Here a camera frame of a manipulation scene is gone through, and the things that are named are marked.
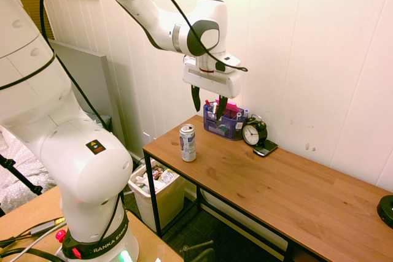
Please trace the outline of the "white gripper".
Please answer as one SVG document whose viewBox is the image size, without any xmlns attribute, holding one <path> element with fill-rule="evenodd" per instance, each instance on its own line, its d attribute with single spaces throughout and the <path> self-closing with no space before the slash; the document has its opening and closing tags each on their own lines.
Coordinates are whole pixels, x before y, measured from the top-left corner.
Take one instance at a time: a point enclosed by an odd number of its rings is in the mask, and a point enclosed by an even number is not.
<svg viewBox="0 0 393 262">
<path fill-rule="evenodd" d="M 200 111 L 200 88 L 219 94 L 216 119 L 220 120 L 227 106 L 228 98 L 235 98 L 241 92 L 242 74 L 238 70 L 228 73 L 214 70 L 207 73 L 197 66 L 197 59 L 192 56 L 184 56 L 183 81 L 191 85 L 193 105 L 197 112 Z"/>
</svg>

